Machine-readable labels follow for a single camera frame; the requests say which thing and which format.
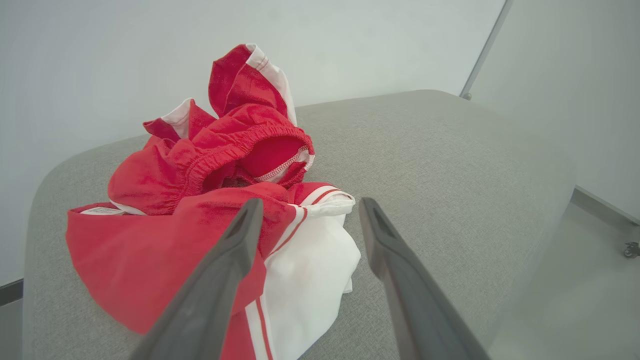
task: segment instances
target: gray fabric surface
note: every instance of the gray fabric surface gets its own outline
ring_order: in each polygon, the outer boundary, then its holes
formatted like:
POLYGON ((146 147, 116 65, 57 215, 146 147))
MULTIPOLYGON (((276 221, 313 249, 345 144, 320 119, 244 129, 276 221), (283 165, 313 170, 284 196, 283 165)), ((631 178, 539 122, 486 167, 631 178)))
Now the gray fabric surface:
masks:
MULTIPOLYGON (((521 294, 571 197, 567 158, 478 105, 437 91, 296 109, 316 161, 306 181, 374 197, 481 342, 521 294)), ((24 296, 25 359, 125 359, 139 341, 104 313, 76 275, 65 212, 106 200, 115 167, 145 137, 99 147, 54 169, 33 203, 24 296)), ((396 359, 382 285, 362 251, 353 293, 303 359, 396 359)))

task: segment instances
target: white wall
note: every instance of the white wall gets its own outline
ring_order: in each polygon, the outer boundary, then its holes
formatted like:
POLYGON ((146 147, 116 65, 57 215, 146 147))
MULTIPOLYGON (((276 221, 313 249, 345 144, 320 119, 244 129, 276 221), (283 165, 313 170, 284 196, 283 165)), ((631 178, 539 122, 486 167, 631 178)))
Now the white wall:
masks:
POLYGON ((143 132, 211 62, 256 42, 297 105, 436 88, 458 94, 504 0, 0 3, 0 284, 22 277, 29 207, 73 154, 143 132))
POLYGON ((471 93, 563 145, 580 187, 640 219, 640 1, 514 0, 471 93))

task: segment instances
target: stitching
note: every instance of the stitching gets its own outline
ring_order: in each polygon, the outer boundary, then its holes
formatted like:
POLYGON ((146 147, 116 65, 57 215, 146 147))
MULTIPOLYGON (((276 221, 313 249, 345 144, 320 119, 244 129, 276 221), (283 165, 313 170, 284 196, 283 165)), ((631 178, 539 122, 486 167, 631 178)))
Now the stitching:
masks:
POLYGON ((182 118, 180 118, 180 120, 178 120, 178 121, 176 121, 176 122, 173 122, 173 123, 168 122, 168 121, 166 121, 166 120, 165 120, 165 119, 163 119, 163 118, 160 118, 160 119, 161 119, 162 121, 164 121, 165 123, 167 123, 167 124, 169 124, 169 125, 173 126, 173 127, 177 127, 177 126, 180 126, 180 125, 184 124, 184 122, 189 118, 189 114, 190 114, 190 113, 191 113, 191 109, 189 109, 189 111, 187 111, 187 113, 186 113, 182 118))
POLYGON ((258 63, 258 65, 255 67, 255 70, 260 71, 260 67, 262 66, 262 64, 264 63, 264 61, 267 60, 267 57, 263 57, 262 59, 260 59, 260 62, 258 63))
POLYGON ((282 165, 280 165, 279 167, 276 167, 272 171, 269 171, 268 173, 264 174, 263 176, 254 177, 254 179, 256 181, 267 181, 269 178, 271 178, 273 176, 276 176, 277 174, 279 174, 284 169, 290 167, 291 164, 293 164, 298 159, 300 154, 302 154, 302 152, 307 151, 307 150, 309 150, 309 148, 306 145, 304 145, 303 147, 298 149, 298 153, 296 153, 291 159, 285 161, 282 165))
POLYGON ((265 66, 267 66, 267 64, 269 63, 269 58, 267 56, 264 57, 264 59, 260 62, 260 70, 264 69, 265 66))
POLYGON ((265 67, 267 67, 267 65, 269 65, 269 58, 265 56, 265 57, 264 57, 264 59, 265 59, 265 60, 267 60, 267 62, 266 62, 266 63, 264 63, 264 66, 262 66, 262 67, 260 68, 260 70, 258 70, 258 71, 262 71, 265 67))

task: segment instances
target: red stripe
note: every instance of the red stripe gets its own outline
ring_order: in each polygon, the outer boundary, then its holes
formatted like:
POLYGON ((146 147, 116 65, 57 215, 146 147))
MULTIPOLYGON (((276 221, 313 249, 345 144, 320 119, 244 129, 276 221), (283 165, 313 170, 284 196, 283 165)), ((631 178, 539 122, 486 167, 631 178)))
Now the red stripe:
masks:
POLYGON ((271 347, 269 346, 269 336, 267 335, 267 323, 264 321, 264 313, 262 312, 262 304, 260 298, 255 299, 255 305, 258 307, 258 315, 260 315, 260 325, 262 326, 262 339, 264 340, 264 348, 267 350, 269 360, 273 360, 271 355, 271 347))
POLYGON ((326 196, 328 193, 332 193, 332 192, 339 192, 339 191, 340 191, 340 189, 331 189, 331 190, 329 190, 329 191, 327 191, 327 192, 324 192, 324 194, 320 195, 320 197, 318 197, 316 200, 314 200, 314 201, 311 203, 311 205, 316 205, 316 204, 317 204, 320 200, 322 200, 322 198, 323 198, 324 196, 326 196))
POLYGON ((293 235, 296 233, 296 231, 298 231, 298 228, 300 227, 300 224, 302 224, 303 221, 305 221, 305 219, 307 218, 307 209, 306 208, 302 208, 302 210, 305 212, 304 215, 302 215, 302 220, 300 220, 300 222, 298 223, 298 225, 296 225, 296 228, 293 229, 293 231, 291 231, 291 234, 289 235, 289 237, 282 243, 280 244, 280 246, 275 249, 274 251, 272 251, 269 256, 273 255, 273 253, 275 253, 276 251, 282 249, 282 247, 284 246, 284 244, 286 244, 287 242, 289 242, 289 240, 291 240, 291 238, 293 237, 293 235))

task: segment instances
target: red and white clothing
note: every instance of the red and white clothing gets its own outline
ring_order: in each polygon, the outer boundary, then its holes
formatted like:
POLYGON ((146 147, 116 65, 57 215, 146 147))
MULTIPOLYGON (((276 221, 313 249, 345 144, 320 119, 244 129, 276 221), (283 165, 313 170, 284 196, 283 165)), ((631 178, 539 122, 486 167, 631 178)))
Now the red and white clothing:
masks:
POLYGON ((73 264, 98 305, 146 333, 242 205, 259 197, 262 230, 222 359, 297 359, 351 291, 360 252, 343 224, 355 200, 301 183, 313 146, 296 127, 284 74, 255 45, 214 62, 209 98, 219 119, 188 99, 145 123, 152 137, 113 174, 111 202, 68 212, 73 264))
POLYGON ((152 135, 109 182, 109 199, 136 215, 171 213, 186 196, 269 181, 289 187, 313 164, 311 138, 296 127, 284 73, 253 44, 216 60, 211 116, 193 99, 144 123, 152 135))

